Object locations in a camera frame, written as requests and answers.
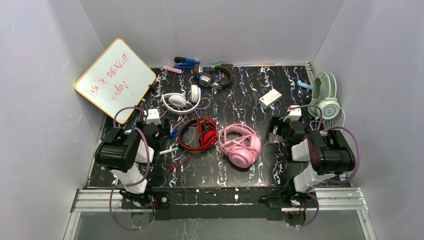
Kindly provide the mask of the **red headphones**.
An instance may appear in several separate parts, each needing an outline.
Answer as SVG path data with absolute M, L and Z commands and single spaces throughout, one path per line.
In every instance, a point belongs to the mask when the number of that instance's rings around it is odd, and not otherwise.
M 191 126 L 196 126 L 199 146 L 192 147 L 184 142 L 184 134 Z M 177 142 L 190 152 L 201 152 L 211 148 L 218 141 L 217 124 L 210 118 L 194 118 L 185 122 L 177 132 Z

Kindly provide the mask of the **pink headphones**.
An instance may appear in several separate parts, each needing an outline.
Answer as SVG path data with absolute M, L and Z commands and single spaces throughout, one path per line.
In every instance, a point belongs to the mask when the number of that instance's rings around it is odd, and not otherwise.
M 218 134 L 221 151 L 238 168 L 249 168 L 260 155 L 262 143 L 259 135 L 249 126 L 240 123 L 228 125 Z

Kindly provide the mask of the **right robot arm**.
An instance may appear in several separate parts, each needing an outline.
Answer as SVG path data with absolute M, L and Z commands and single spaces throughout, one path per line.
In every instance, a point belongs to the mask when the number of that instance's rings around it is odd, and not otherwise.
M 284 190 L 261 198 L 272 209 L 301 206 L 312 198 L 318 185 L 356 167 L 355 155 L 338 129 L 320 133 L 308 130 L 299 120 L 274 116 L 268 126 L 268 133 L 272 132 L 284 138 L 288 163 L 307 164 L 289 180 Z

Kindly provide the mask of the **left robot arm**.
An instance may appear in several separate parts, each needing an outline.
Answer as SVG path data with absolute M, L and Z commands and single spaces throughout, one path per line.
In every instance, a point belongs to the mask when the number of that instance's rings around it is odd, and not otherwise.
M 141 164 L 153 162 L 159 155 L 161 140 L 170 134 L 170 122 L 165 118 L 158 125 L 137 122 L 136 127 L 144 134 L 145 141 L 136 130 L 126 132 L 119 127 L 111 128 L 96 149 L 95 162 L 113 173 L 124 187 L 119 193 L 137 207 L 148 208 L 154 202 L 148 179 L 143 179 Z

